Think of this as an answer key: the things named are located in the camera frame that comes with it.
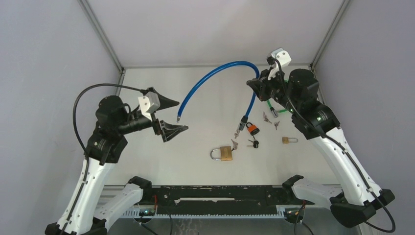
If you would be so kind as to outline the orange black key fob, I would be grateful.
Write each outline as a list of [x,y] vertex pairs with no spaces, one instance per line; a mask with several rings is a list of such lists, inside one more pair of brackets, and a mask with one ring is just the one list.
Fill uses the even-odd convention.
[[256,125],[252,124],[251,122],[246,123],[246,128],[251,136],[255,136],[260,132],[260,129]]

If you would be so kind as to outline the large brass padlock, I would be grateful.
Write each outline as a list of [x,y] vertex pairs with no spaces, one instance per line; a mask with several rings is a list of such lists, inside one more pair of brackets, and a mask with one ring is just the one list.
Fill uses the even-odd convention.
[[232,161],[233,148],[231,146],[221,146],[210,151],[210,158],[214,161]]

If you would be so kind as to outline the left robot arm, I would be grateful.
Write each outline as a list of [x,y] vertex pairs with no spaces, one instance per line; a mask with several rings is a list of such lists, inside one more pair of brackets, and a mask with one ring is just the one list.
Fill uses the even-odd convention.
[[47,235],[105,235],[131,206],[152,200],[152,183],[135,176],[118,195],[98,206],[108,176],[127,146],[127,134],[151,128],[167,142],[187,130],[185,125],[172,125],[155,116],[156,111],[179,105],[177,101],[152,87],[140,93],[134,109],[117,95],[99,102],[94,131],[82,145],[85,157],[79,180],[61,218],[47,225]]

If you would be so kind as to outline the small brass padlock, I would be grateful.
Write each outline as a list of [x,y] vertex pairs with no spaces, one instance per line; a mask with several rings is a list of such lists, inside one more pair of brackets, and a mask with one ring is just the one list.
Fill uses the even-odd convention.
[[289,144],[289,143],[298,143],[299,140],[297,138],[293,137],[282,137],[281,138],[283,144]]

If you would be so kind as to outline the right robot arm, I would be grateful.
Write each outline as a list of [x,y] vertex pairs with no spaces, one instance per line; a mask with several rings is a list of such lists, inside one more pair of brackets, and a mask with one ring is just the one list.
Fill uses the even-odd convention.
[[340,187],[321,185],[295,175],[283,183],[283,199],[290,204],[305,200],[331,211],[347,228],[369,220],[395,199],[393,192],[368,175],[351,150],[332,110],[318,101],[319,82],[312,71],[295,69],[271,76],[263,70],[247,85],[261,101],[273,99],[292,114],[294,126],[324,156]]

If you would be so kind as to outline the blue cable lock keys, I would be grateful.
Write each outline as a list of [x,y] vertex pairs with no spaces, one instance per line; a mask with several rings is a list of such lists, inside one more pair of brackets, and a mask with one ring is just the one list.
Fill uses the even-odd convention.
[[235,133],[234,133],[234,139],[237,139],[237,137],[239,136],[239,134],[240,134],[240,130],[239,130],[239,129],[237,129],[237,130],[235,131]]

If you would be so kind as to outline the green cable lock keys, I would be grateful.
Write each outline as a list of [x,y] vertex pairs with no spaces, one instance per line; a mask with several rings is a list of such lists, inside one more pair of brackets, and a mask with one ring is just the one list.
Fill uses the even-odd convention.
[[272,123],[272,122],[269,120],[268,116],[265,114],[265,112],[263,112],[263,119],[264,119],[264,121],[265,121],[265,122],[267,122],[267,123]]

